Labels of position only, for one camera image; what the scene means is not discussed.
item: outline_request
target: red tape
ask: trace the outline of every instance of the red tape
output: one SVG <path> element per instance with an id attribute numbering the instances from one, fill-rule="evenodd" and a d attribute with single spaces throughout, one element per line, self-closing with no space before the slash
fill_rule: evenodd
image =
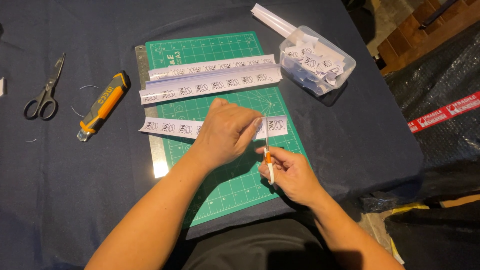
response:
<path id="1" fill-rule="evenodd" d="M 408 127 L 412 133 L 415 133 L 478 107 L 480 107 L 480 91 L 410 121 Z"/>

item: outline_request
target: forearm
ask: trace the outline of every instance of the forearm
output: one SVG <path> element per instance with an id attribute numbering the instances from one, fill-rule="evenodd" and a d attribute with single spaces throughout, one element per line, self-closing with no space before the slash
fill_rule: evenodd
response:
<path id="1" fill-rule="evenodd" d="M 403 269 L 326 193 L 310 208 L 315 224 L 338 262 L 348 270 Z"/>
<path id="2" fill-rule="evenodd" d="M 113 229 L 85 269 L 161 268 L 198 186 L 209 173 L 199 161 L 198 155 L 187 152 Z"/>

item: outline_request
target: orange-handled scissors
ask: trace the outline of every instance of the orange-handled scissors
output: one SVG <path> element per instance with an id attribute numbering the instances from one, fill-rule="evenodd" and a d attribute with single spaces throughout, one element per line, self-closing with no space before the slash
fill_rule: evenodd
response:
<path id="1" fill-rule="evenodd" d="M 265 119 L 266 122 L 267 122 L 267 125 L 266 125 L 266 136 L 265 137 L 265 148 L 264 148 L 264 160 L 265 160 L 265 163 L 267 164 L 268 166 L 268 171 L 270 172 L 270 180 L 268 180 L 268 183 L 269 184 L 273 184 L 275 183 L 275 178 L 274 178 L 274 175 L 273 175 L 273 164 L 272 164 L 272 158 L 270 156 L 270 151 L 268 150 L 268 118 Z"/>

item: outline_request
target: scissors blade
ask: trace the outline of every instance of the scissors blade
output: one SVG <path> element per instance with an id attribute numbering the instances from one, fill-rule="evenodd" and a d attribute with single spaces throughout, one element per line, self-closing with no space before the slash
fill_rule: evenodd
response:
<path id="1" fill-rule="evenodd" d="M 269 151 L 268 149 L 268 118 L 265 117 L 265 121 L 267 122 L 267 125 L 266 125 L 266 129 L 265 129 L 265 134 L 266 134 L 266 137 L 265 137 L 265 147 L 267 148 L 267 151 Z"/>
<path id="2" fill-rule="evenodd" d="M 53 72 L 48 77 L 48 81 L 46 84 L 47 91 L 53 89 L 59 80 L 61 69 L 63 68 L 63 62 L 65 60 L 65 53 L 62 54 L 62 56 L 57 60 L 55 63 L 55 66 L 53 67 Z"/>

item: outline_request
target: green cutting mat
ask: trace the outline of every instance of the green cutting mat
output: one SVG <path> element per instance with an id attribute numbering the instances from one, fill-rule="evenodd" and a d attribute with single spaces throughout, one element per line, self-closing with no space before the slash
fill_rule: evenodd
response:
<path id="1" fill-rule="evenodd" d="M 147 42 L 145 46 L 150 69 L 164 68 L 174 64 L 263 55 L 255 32 L 152 41 Z M 288 115 L 288 134 L 271 137 L 269 143 L 271 146 L 283 147 L 294 153 L 305 153 L 297 131 L 291 124 L 290 114 L 278 87 L 248 91 L 240 89 L 224 94 L 159 102 L 157 103 L 158 116 L 203 121 L 207 115 L 208 106 L 216 97 L 258 110 L 265 116 Z M 163 143 L 168 167 L 171 168 L 190 148 L 193 140 L 166 136 Z M 210 221 L 282 195 L 281 191 L 275 192 L 266 179 L 261 179 L 258 173 L 257 168 L 262 156 L 255 154 L 253 148 L 263 145 L 265 145 L 264 140 L 250 144 L 238 159 L 221 166 L 207 176 L 187 211 L 183 228 Z"/>

